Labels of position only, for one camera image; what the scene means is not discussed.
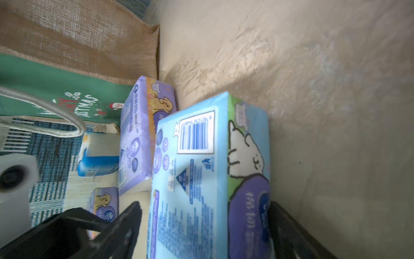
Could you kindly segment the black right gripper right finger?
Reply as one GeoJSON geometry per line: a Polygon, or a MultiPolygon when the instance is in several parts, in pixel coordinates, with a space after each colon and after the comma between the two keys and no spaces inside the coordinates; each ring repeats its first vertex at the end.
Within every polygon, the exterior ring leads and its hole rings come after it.
{"type": "Polygon", "coordinates": [[[335,259],[277,202],[269,207],[269,229],[277,259],[335,259]]]}

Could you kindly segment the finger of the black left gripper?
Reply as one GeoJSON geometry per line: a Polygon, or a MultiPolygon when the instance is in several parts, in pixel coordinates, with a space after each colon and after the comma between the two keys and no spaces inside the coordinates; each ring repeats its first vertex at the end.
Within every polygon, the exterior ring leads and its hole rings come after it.
{"type": "Polygon", "coordinates": [[[48,218],[1,248],[2,259],[67,259],[88,246],[87,231],[110,223],[82,208],[48,218]]]}

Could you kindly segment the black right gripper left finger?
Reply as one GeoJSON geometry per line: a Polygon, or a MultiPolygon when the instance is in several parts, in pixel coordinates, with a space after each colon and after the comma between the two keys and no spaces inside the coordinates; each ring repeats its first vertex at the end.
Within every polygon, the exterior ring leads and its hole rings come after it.
{"type": "Polygon", "coordinates": [[[131,259],[138,240],[142,209],[138,201],[130,204],[113,222],[95,223],[100,234],[75,252],[72,259],[131,259]]]}

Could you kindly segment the light blue tissue pack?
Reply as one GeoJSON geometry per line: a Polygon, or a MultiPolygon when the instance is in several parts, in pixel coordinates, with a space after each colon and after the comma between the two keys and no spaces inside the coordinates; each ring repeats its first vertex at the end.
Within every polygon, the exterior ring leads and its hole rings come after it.
{"type": "Polygon", "coordinates": [[[269,259],[268,116],[223,92],[161,120],[149,259],[269,259]]]}

